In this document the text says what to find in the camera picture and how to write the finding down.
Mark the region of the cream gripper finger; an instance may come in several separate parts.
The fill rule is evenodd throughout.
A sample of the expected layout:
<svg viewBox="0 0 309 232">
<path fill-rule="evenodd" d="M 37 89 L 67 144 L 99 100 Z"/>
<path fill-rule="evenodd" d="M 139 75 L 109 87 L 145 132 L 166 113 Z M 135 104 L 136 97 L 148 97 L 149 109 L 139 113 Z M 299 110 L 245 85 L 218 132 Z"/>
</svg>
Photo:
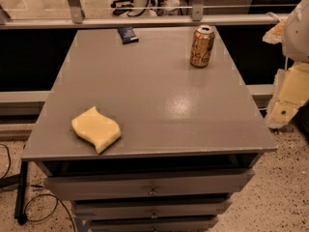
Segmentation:
<svg viewBox="0 0 309 232">
<path fill-rule="evenodd" d="M 267 106 L 266 125 L 281 129 L 289 124 L 299 109 L 309 101 L 309 64 L 295 63 L 279 69 L 273 83 L 273 95 Z"/>
<path fill-rule="evenodd" d="M 284 34 L 285 20 L 280 21 L 263 35 L 263 41 L 268 44 L 280 44 Z"/>
</svg>

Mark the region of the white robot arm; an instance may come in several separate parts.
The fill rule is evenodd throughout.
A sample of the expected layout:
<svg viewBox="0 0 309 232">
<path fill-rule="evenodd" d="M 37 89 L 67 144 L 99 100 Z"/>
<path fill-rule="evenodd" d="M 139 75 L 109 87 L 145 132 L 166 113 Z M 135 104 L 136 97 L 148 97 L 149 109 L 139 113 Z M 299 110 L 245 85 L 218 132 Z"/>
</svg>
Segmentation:
<svg viewBox="0 0 309 232">
<path fill-rule="evenodd" d="M 267 106 L 265 123 L 280 129 L 309 101 L 309 0 L 301 0 L 286 20 L 264 34 L 263 41 L 281 43 L 283 55 L 294 61 L 290 68 L 277 71 Z"/>
</svg>

